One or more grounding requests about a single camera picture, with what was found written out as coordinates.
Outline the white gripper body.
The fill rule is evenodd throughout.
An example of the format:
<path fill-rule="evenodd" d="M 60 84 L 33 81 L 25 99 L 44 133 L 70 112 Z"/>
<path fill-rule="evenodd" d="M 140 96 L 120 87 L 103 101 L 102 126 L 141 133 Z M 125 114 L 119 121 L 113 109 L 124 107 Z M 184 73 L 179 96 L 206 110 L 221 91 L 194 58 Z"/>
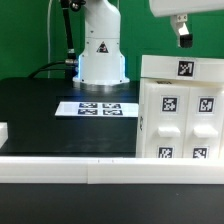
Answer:
<path fill-rule="evenodd" d="M 155 17 L 191 14 L 224 9 L 224 0 L 149 0 Z"/>

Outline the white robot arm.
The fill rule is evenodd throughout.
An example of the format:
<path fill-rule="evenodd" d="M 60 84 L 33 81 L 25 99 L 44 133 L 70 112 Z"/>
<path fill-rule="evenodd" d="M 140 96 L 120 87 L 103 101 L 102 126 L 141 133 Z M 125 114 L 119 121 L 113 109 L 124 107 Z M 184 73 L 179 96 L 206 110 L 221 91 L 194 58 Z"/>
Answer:
<path fill-rule="evenodd" d="M 177 46 L 190 48 L 193 34 L 186 22 L 191 13 L 224 9 L 224 0 L 148 0 L 155 17 L 170 18 Z M 85 48 L 78 59 L 76 86 L 109 89 L 126 85 L 125 58 L 120 52 L 121 15 L 108 0 L 84 0 Z"/>

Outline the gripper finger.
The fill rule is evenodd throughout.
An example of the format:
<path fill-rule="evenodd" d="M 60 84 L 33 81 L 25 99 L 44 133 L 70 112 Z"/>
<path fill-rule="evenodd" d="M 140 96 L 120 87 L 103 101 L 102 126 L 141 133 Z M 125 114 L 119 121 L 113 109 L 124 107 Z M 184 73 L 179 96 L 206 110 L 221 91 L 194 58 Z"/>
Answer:
<path fill-rule="evenodd" d="M 193 46 L 193 34 L 187 28 L 188 15 L 179 14 L 170 17 L 171 27 L 177 36 L 177 46 L 191 48 Z"/>

